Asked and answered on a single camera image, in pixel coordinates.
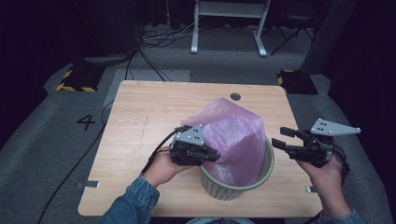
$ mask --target bucket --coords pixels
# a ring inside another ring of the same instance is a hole
[[[240,196],[243,192],[255,189],[262,185],[272,173],[274,169],[274,162],[274,150],[268,138],[265,137],[264,161],[262,163],[262,169],[260,170],[259,179],[256,183],[244,187],[226,185],[212,177],[207,172],[205,167],[201,165],[201,184],[206,192],[213,198],[223,201],[230,201]]]

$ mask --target hand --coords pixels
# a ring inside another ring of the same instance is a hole
[[[334,156],[320,168],[305,161],[297,163],[309,175],[317,190],[325,217],[344,217],[351,213],[342,191],[342,165]]]
[[[160,148],[154,162],[143,174],[147,181],[155,188],[168,182],[176,174],[191,168],[191,166],[178,166],[173,163],[169,156],[169,151],[162,152],[162,150],[169,150],[169,147]]]

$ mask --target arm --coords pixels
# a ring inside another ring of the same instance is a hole
[[[189,168],[172,163],[169,152],[158,153],[148,170],[111,204],[99,223],[149,223],[151,210],[160,198],[156,188]]]
[[[344,198],[341,177],[342,165],[335,157],[332,157],[321,168],[304,161],[297,161],[297,163],[308,173],[314,188],[318,192],[323,207],[321,220],[324,223],[330,223],[330,221],[362,223],[358,213],[349,208]]]

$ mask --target pink plastic bag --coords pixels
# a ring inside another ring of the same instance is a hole
[[[203,166],[223,184],[245,187],[260,174],[265,153],[263,120],[225,98],[216,98],[181,125],[203,125],[204,141],[220,158]]]

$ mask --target person's left hand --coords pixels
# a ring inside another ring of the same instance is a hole
[[[168,182],[176,174],[191,168],[191,166],[179,166],[173,163],[169,156],[169,151],[161,152],[162,150],[169,150],[169,147],[160,148],[154,162],[143,174],[147,181],[155,188]]]

